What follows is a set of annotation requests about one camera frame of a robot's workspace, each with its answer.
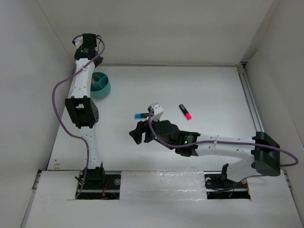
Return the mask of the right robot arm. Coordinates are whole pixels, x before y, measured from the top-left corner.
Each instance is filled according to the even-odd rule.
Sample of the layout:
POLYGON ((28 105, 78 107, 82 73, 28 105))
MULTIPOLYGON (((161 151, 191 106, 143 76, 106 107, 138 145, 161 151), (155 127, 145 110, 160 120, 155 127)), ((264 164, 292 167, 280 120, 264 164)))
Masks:
POLYGON ((168 120, 139 121, 129 132, 136 144, 153 140, 184 157, 209 155, 237 158, 226 162, 219 181, 225 187, 250 176, 276 177, 281 174, 279 145, 266 133, 257 132, 253 138, 222 138, 180 130, 168 120))

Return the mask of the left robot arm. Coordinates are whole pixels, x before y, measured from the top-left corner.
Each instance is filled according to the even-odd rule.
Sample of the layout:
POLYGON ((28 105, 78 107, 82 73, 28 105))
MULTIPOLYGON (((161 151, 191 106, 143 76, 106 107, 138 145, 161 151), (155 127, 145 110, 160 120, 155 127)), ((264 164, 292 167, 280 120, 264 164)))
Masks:
POLYGON ((95 67, 102 59, 98 54, 96 34, 85 33, 73 40, 76 46, 74 59, 76 62, 75 77, 71 95, 65 100, 65 106, 72 123, 78 128, 81 138, 86 141, 88 155, 86 168, 80 177, 86 185, 101 188, 105 185, 105 171, 96 140, 96 124, 99 120, 99 111, 91 98, 91 79, 95 67))

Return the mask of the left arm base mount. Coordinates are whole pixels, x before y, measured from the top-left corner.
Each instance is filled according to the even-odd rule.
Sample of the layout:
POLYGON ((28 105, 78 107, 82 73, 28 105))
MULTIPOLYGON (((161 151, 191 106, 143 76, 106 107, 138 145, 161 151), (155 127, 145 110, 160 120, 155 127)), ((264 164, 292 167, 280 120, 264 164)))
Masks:
POLYGON ((104 183, 86 183, 77 199, 80 200, 119 200, 121 173, 106 173, 104 183))

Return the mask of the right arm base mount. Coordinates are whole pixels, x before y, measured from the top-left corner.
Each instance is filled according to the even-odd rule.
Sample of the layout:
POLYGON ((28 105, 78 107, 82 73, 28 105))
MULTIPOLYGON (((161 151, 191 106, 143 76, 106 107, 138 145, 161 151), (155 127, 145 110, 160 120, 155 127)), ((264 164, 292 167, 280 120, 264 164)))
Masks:
POLYGON ((208 171, 204 173, 208 200, 250 200, 249 188, 246 183, 227 179, 228 164, 223 165, 221 172, 208 171))

